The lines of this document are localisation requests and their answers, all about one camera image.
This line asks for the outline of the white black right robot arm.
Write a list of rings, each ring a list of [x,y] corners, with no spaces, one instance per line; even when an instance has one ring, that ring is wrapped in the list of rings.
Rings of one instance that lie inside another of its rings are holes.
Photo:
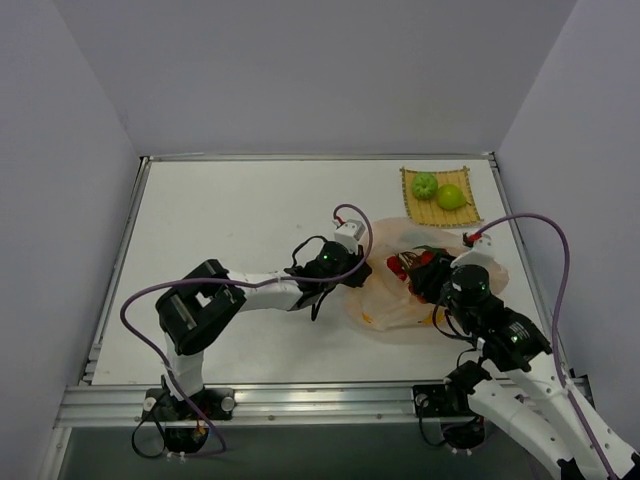
[[[441,255],[408,273],[411,291],[444,308],[482,358],[534,403],[527,407],[479,363],[467,361],[445,378],[444,400],[493,423],[555,479],[636,479],[639,453],[600,417],[557,367],[550,342],[524,315],[490,290],[479,265],[455,266]]]

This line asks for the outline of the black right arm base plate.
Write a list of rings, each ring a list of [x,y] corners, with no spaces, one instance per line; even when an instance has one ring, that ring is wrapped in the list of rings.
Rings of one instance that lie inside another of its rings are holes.
[[[412,386],[414,411],[422,418],[470,417],[467,397],[444,383]]]

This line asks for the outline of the green fake pear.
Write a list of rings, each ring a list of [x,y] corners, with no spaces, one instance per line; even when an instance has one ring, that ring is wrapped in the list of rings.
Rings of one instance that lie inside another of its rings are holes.
[[[416,173],[411,182],[411,192],[417,200],[430,200],[438,188],[438,179],[430,172]]]

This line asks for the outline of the translucent printed plastic bag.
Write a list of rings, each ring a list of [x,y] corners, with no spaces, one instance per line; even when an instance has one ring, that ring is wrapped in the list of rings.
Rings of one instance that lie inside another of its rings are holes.
[[[433,305],[410,294],[386,267],[386,259],[424,245],[446,249],[457,257],[467,250],[462,236],[401,217],[378,220],[372,228],[373,247],[367,263],[373,272],[363,287],[344,294],[347,314],[358,326],[378,332],[429,325]]]

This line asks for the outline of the green fake apple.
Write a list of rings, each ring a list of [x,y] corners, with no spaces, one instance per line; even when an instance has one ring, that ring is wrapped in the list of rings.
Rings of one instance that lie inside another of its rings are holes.
[[[444,184],[436,192],[436,203],[445,211],[454,211],[468,204],[463,191],[454,184]]]

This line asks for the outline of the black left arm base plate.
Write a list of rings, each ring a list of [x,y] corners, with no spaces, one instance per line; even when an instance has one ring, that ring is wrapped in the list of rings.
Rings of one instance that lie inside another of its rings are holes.
[[[212,421],[230,420],[236,407],[232,389],[205,388],[191,396],[191,400]],[[145,394],[143,411],[154,410],[160,421],[176,422],[196,420],[199,415],[184,400],[177,400],[168,389],[153,388]]]

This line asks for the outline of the red fake cherry tomatoes bunch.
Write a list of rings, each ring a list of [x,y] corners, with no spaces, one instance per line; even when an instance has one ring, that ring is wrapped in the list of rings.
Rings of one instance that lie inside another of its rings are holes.
[[[424,245],[388,257],[386,267],[421,303],[435,304],[452,259],[446,249]]]

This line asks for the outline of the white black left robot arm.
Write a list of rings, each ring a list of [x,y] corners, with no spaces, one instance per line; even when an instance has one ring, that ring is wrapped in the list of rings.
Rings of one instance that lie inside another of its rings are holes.
[[[166,408],[179,419],[194,417],[202,405],[204,351],[239,313],[256,310],[311,309],[316,319],[321,303],[337,286],[361,288],[372,268],[364,249],[355,252],[336,241],[326,241],[317,256],[301,265],[264,275],[231,272],[210,259],[187,278],[218,283],[174,286],[155,304],[167,345],[169,369]]]

